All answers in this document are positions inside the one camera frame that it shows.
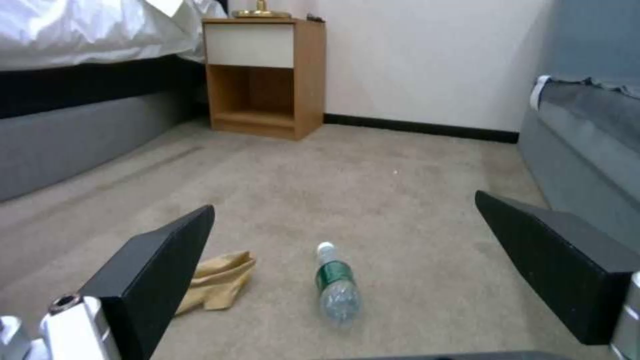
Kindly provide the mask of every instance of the nightstand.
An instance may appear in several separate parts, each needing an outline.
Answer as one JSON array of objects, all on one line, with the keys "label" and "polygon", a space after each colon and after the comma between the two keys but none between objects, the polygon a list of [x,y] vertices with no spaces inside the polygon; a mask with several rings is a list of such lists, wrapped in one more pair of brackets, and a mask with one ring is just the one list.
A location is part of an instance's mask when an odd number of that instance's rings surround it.
[{"label": "nightstand", "polygon": [[298,19],[205,19],[211,126],[300,140],[322,126],[326,35]]}]

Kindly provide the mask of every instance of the water bottle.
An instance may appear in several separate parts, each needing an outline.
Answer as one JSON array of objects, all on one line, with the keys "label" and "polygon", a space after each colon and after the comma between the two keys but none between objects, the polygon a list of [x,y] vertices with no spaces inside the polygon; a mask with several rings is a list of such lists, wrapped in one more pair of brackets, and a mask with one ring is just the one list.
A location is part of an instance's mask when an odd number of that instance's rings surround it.
[{"label": "water bottle", "polygon": [[338,260],[335,246],[324,242],[318,245],[320,267],[316,286],[320,291],[320,311],[337,327],[349,327],[360,311],[360,294],[347,263]]}]

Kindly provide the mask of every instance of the green bottle label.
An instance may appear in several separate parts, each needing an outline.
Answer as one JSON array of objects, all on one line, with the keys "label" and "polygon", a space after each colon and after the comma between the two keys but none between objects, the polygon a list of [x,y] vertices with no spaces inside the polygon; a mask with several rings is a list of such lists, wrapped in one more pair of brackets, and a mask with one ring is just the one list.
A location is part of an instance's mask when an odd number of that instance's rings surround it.
[{"label": "green bottle label", "polygon": [[338,280],[349,280],[355,283],[351,268],[341,261],[326,263],[320,266],[316,273],[316,286],[320,292]]}]

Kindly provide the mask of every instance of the tan rag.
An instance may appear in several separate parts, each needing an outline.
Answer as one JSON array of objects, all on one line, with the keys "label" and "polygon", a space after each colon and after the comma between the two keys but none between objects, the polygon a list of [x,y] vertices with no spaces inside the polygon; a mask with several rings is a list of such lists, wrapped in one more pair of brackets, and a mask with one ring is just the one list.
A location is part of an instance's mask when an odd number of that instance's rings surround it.
[{"label": "tan rag", "polygon": [[225,254],[198,264],[175,314],[181,315],[200,304],[205,310],[230,308],[251,278],[254,267],[255,258],[248,251]]}]

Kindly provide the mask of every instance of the carpet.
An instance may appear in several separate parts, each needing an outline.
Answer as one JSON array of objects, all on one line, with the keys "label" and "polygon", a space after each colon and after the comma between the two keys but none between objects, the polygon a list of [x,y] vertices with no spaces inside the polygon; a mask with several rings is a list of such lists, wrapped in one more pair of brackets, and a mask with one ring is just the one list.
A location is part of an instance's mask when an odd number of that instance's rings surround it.
[{"label": "carpet", "polygon": [[[174,319],[154,359],[316,359],[580,345],[517,274],[474,207],[478,189],[544,206],[514,145],[324,126],[301,142],[180,125],[138,150],[0,204],[0,309],[32,335],[131,236],[213,204],[203,258],[251,250],[232,309]],[[353,267],[362,316],[319,316],[314,251]]]}]

